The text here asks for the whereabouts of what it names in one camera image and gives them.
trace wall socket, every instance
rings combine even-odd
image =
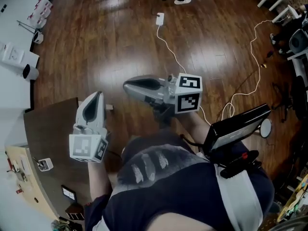
[[[164,13],[157,13],[156,25],[162,26],[164,24]]]
[[[7,7],[7,5],[6,4],[4,4],[4,6],[2,7],[2,9],[0,10],[0,12],[1,13],[3,13],[4,12],[4,10],[6,9],[6,7]]]

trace shoe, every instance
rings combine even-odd
[[[286,55],[286,54],[287,54],[287,52],[284,52],[282,49],[279,49],[278,53],[279,53],[280,55]]]
[[[271,40],[272,45],[276,44],[276,41],[274,40],[274,34],[273,33],[270,34],[270,40]]]
[[[181,4],[190,3],[191,1],[192,0],[184,0],[184,1],[174,0],[174,4],[181,5]]]

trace black chair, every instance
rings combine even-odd
[[[301,76],[297,76],[293,81],[291,88],[291,96],[289,95],[288,83],[284,83],[283,90],[275,83],[272,83],[272,85],[276,93],[281,95],[281,102],[277,106],[272,105],[271,108],[273,110],[276,110],[279,107],[283,107],[284,118],[281,119],[281,122],[285,122],[287,120],[287,114],[290,108],[293,108],[293,110],[295,110],[296,117],[299,120],[303,120],[308,116],[308,103],[306,93],[308,87],[305,87],[304,80]]]

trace person's arm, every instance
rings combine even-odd
[[[103,161],[101,163],[88,163],[90,194],[94,201],[103,195],[111,194],[112,188]]]
[[[204,143],[210,126],[196,112],[179,114],[176,118],[196,143]]]

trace white wall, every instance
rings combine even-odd
[[[52,220],[29,206],[21,195],[16,194],[16,176],[6,172],[9,165],[4,153],[4,144],[26,143],[21,112],[17,109],[0,109],[0,229],[49,231]]]
[[[0,13],[1,42],[11,42],[25,51],[30,49],[33,35],[18,26],[16,20],[29,24],[27,18],[37,2],[38,0],[0,0],[0,9],[4,4],[7,5],[5,11]],[[0,108],[30,108],[29,98],[29,82],[0,63]]]
[[[32,35],[18,26],[26,22],[37,0],[0,0],[0,41],[12,42],[25,51]],[[6,173],[8,164],[4,146],[26,143],[23,112],[30,107],[30,84],[0,64],[0,229],[2,231],[49,231],[52,220],[29,206],[15,193],[15,179]]]

